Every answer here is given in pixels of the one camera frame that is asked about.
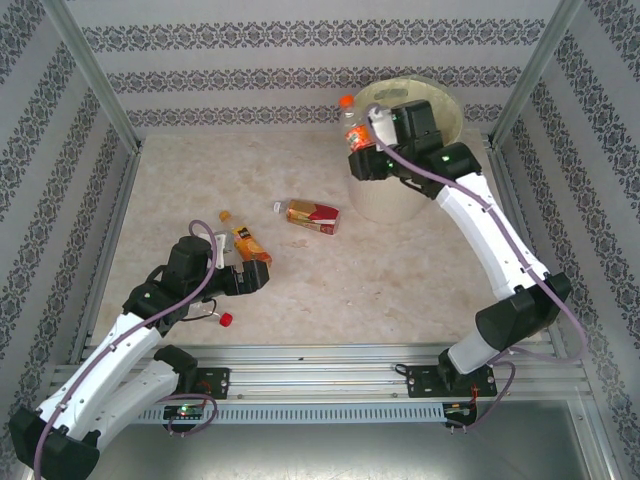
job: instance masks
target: beige floor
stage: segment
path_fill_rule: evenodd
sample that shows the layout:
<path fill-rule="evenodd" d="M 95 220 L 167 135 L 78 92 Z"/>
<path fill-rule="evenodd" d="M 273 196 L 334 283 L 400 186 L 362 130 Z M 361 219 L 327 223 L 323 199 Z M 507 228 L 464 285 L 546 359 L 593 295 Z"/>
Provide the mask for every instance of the beige floor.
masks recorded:
<path fill-rule="evenodd" d="M 478 131 L 465 132 L 493 185 Z M 166 263 L 193 218 L 220 228 L 228 209 L 274 259 L 259 292 L 219 297 L 215 322 L 179 324 L 181 345 L 455 342 L 494 302 L 485 273 L 453 221 L 430 202 L 416 218 L 383 226 L 350 206 L 345 147 L 331 133 L 147 138 L 92 341 L 133 287 Z M 342 210 L 338 234 L 290 225 L 274 200 L 301 197 Z"/>

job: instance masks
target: orange bottle cap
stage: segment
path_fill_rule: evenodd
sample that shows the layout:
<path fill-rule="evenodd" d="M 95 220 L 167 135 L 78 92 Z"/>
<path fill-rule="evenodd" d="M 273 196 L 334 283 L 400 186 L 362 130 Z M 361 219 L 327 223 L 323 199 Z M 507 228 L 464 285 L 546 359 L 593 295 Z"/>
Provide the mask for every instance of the orange bottle cap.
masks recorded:
<path fill-rule="evenodd" d="M 353 95 L 345 95 L 340 99 L 340 108 L 349 108 L 353 107 L 354 99 Z"/>

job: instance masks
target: white bucket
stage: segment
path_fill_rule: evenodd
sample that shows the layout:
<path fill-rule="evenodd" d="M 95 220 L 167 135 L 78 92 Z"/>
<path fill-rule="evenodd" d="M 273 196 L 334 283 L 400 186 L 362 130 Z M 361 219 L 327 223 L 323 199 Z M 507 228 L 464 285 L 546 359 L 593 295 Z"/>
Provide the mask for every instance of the white bucket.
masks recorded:
<path fill-rule="evenodd" d="M 372 103 L 395 107 L 413 100 L 431 103 L 436 126 L 445 145 L 458 141 L 464 123 L 462 108 L 446 87 L 428 78 L 409 75 L 373 83 L 355 96 L 355 106 L 361 110 Z M 396 177 L 361 182 L 350 175 L 348 188 L 354 208 L 363 217 L 377 223 L 410 220 L 429 201 L 424 195 L 402 185 Z"/>

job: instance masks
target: metal base plate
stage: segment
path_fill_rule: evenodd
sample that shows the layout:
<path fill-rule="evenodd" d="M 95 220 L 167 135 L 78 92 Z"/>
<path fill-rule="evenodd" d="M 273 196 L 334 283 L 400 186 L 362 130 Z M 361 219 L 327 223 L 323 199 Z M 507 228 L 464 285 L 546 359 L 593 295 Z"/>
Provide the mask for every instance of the metal base plate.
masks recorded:
<path fill-rule="evenodd" d="M 226 400 L 230 375 L 228 368 L 198 368 L 194 391 L 178 393 L 204 393 L 216 400 Z"/>
<path fill-rule="evenodd" d="M 406 377 L 409 398 L 471 398 L 474 390 L 477 397 L 495 397 L 498 394 L 493 370 L 486 365 L 462 376 L 452 390 L 438 375 L 437 365 L 397 365 L 395 370 Z"/>

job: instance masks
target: striped wall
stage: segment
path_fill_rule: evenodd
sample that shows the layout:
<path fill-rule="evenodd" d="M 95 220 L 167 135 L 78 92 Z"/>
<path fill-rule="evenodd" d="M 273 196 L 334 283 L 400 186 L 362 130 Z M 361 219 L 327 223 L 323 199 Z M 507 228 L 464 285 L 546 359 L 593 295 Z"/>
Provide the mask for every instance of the striped wall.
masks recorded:
<path fill-rule="evenodd" d="M 417 73 L 488 132 L 558 0 L 73 0 L 140 136 L 332 129 L 340 96 Z"/>
<path fill-rule="evenodd" d="M 571 279 L 625 479 L 640 478 L 638 31 L 640 1 L 585 1 L 503 145 L 538 255 Z"/>
<path fill-rule="evenodd" d="M 66 363 L 129 158 L 35 0 L 0 1 L 0 478 L 7 429 Z"/>

